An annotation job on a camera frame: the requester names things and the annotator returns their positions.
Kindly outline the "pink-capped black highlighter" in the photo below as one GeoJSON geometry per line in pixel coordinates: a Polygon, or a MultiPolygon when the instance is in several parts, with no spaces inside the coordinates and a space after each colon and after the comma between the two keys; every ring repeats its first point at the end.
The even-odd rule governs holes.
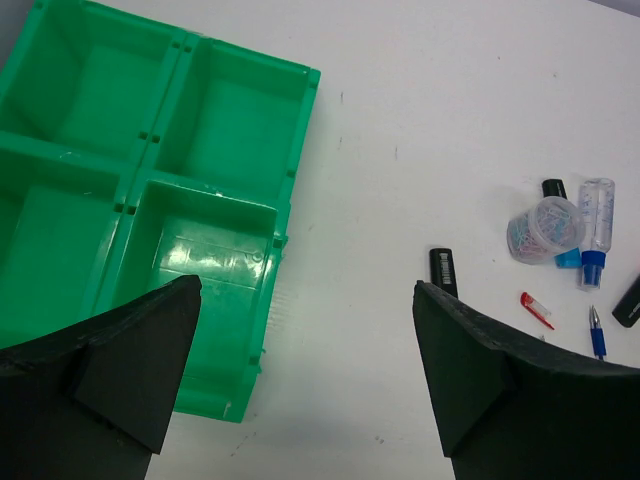
{"type": "Polygon", "coordinates": [[[640,276],[627,289],[612,311],[613,317],[625,328],[631,328],[640,316],[640,276]]]}

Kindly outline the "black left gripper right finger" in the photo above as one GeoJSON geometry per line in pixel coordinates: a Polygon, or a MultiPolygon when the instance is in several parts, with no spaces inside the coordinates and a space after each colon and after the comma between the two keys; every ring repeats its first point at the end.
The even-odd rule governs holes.
{"type": "Polygon", "coordinates": [[[459,479],[635,479],[639,372],[580,355],[418,282],[413,318],[459,479]]]}

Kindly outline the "red transparent pen cap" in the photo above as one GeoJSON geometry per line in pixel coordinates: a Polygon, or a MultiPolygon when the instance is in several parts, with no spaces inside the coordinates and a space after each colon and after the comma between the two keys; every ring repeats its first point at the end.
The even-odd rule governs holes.
{"type": "Polygon", "coordinates": [[[520,304],[523,306],[525,310],[527,310],[532,316],[534,316],[541,324],[543,324],[550,330],[555,329],[555,327],[549,321],[549,317],[551,315],[550,311],[546,307],[544,307],[540,302],[538,302],[534,297],[532,297],[529,293],[523,292],[521,294],[520,304]]]}

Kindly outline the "clear jar of paperclips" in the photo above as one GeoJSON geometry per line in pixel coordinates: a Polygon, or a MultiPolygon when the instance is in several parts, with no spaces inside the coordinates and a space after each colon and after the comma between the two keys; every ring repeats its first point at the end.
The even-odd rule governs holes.
{"type": "Polygon", "coordinates": [[[569,200],[543,198],[529,210],[512,218],[506,240],[512,258],[537,265],[579,247],[585,237],[582,214],[569,200]]]}

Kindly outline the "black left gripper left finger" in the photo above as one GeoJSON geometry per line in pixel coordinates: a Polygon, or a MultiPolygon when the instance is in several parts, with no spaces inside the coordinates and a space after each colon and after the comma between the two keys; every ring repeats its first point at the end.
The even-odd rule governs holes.
{"type": "Polygon", "coordinates": [[[2,349],[2,478],[144,478],[165,440],[201,288],[183,275],[2,349]]]}

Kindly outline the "orange-capped black highlighter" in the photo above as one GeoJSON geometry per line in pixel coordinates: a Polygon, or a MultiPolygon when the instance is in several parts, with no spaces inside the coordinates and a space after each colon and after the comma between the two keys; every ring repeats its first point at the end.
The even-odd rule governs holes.
{"type": "Polygon", "coordinates": [[[458,298],[452,250],[433,248],[429,251],[430,281],[447,294],[458,298]]]}

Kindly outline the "green four-compartment plastic bin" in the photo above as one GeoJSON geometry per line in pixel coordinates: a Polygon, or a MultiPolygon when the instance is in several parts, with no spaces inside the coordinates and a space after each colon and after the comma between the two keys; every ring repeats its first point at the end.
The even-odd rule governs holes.
{"type": "Polygon", "coordinates": [[[1,343],[202,283],[177,411],[239,423],[318,70],[92,1],[37,1],[1,72],[1,343]]]}

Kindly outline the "clear glue bottle blue cap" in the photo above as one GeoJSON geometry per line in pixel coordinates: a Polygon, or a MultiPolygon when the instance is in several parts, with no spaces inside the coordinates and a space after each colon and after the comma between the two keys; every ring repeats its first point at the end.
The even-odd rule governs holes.
{"type": "Polygon", "coordinates": [[[579,209],[585,225],[581,245],[582,287],[599,289],[606,255],[611,249],[615,182],[608,178],[586,180],[579,190],[579,209]]]}

